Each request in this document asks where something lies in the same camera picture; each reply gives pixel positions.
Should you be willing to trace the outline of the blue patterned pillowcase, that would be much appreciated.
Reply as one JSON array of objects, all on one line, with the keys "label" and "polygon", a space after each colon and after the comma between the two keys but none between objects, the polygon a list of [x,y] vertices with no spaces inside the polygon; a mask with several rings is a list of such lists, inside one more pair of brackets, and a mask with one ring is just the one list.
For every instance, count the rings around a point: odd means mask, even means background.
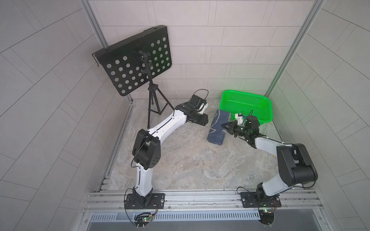
[{"label": "blue patterned pillowcase", "polygon": [[226,130],[222,127],[222,124],[228,123],[231,114],[227,111],[217,109],[216,112],[211,116],[212,122],[210,130],[207,136],[207,141],[212,144],[222,145],[226,135]]}]

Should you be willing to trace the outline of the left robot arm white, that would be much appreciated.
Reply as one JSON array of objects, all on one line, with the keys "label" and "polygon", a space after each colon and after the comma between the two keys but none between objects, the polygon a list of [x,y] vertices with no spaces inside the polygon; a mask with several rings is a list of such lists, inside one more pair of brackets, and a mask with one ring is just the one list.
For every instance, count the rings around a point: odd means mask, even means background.
[{"label": "left robot arm white", "polygon": [[132,193],[134,203],[142,208],[151,204],[153,169],[161,158],[161,144],[187,122],[207,125],[208,115],[204,113],[207,107],[206,99],[194,94],[189,101],[176,106],[172,114],[157,126],[138,132],[132,152],[135,165],[131,165],[136,169],[136,184]]}]

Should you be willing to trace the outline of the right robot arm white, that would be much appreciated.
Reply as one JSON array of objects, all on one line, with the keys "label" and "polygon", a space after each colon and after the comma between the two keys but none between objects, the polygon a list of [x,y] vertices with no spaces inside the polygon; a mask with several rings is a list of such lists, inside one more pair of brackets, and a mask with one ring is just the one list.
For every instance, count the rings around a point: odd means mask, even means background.
[{"label": "right robot arm white", "polygon": [[222,127],[234,137],[246,141],[254,149],[263,150],[277,158],[278,174],[257,185],[255,192],[241,192],[244,208],[281,207],[279,195],[294,187],[316,183],[317,170],[306,147],[301,143],[284,143],[268,138],[259,132],[259,121],[247,116],[241,122],[233,121]]}]

